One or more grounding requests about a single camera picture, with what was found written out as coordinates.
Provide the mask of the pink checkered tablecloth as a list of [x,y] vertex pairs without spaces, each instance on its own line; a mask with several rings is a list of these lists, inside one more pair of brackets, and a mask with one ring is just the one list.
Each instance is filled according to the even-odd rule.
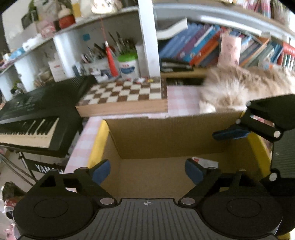
[[192,116],[199,114],[200,86],[168,86],[167,112],[148,114],[125,114],[110,116],[93,116],[83,120],[82,133],[77,140],[74,150],[65,167],[66,173],[71,173],[79,167],[87,166],[91,150],[95,143],[98,129],[103,119],[126,119],[134,117],[148,117],[150,119],[165,119],[175,116]]

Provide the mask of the white green lid jar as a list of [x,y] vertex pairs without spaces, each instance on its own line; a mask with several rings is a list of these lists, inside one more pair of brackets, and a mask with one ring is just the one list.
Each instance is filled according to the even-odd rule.
[[136,52],[121,54],[118,58],[119,70],[124,80],[135,79],[140,76],[138,55]]

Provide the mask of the black electronic keyboard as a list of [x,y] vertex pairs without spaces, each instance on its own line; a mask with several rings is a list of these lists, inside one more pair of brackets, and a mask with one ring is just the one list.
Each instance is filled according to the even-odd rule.
[[65,157],[82,118],[76,107],[96,83],[79,76],[14,97],[1,109],[1,146],[18,152]]

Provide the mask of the white bookshelf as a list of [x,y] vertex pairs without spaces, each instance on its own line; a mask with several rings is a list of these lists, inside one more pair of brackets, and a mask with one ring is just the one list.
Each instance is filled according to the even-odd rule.
[[140,1],[138,6],[124,8],[117,13],[91,16],[43,39],[1,73],[1,92],[6,100],[12,99],[11,89],[15,81],[22,82],[26,91],[35,88],[34,78],[39,69],[48,65],[49,57],[57,54],[67,78],[74,76],[72,66],[82,53],[95,43],[105,40],[112,44],[120,35],[132,38],[143,45],[146,72],[158,76],[157,37],[155,24],[158,20],[186,18],[189,21],[213,23],[237,28],[255,35],[272,35],[285,41],[294,40],[294,32],[275,20],[259,13],[219,1],[180,1],[158,3]]

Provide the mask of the fluffy orange white cat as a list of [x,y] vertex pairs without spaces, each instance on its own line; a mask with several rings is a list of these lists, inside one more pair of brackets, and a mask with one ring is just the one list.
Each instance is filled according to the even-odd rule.
[[214,66],[199,91],[199,112],[244,111],[251,100],[288,94],[294,94],[294,71]]

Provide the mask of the pink cartoon cup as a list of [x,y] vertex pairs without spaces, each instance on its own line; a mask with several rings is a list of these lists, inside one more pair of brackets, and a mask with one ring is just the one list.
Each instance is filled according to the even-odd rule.
[[238,66],[240,62],[242,39],[229,35],[228,33],[222,33],[220,39],[218,65]]

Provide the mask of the wooden chessboard box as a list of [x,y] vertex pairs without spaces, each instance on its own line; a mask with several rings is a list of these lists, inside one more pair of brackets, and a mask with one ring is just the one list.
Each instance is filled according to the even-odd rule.
[[81,117],[167,112],[166,81],[138,78],[96,83],[79,100]]

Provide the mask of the yellow cardboard box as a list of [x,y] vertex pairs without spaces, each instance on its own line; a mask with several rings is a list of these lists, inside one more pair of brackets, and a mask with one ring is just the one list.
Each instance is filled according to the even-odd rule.
[[222,172],[245,169],[256,181],[270,173],[270,156],[254,133],[238,140],[214,140],[215,131],[228,128],[239,112],[149,119],[102,121],[88,159],[88,167],[110,161],[110,175],[102,187],[120,198],[174,198],[194,187],[185,161],[200,157],[218,162]]

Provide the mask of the red tassel ornament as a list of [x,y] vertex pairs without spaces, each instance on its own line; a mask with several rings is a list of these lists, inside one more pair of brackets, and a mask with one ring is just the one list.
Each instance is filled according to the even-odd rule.
[[112,51],[111,51],[110,46],[108,45],[108,42],[106,40],[105,40],[105,52],[107,54],[107,60],[108,60],[109,68],[110,68],[110,73],[112,74],[113,77],[117,77],[119,74],[117,72],[114,58],[112,56]]

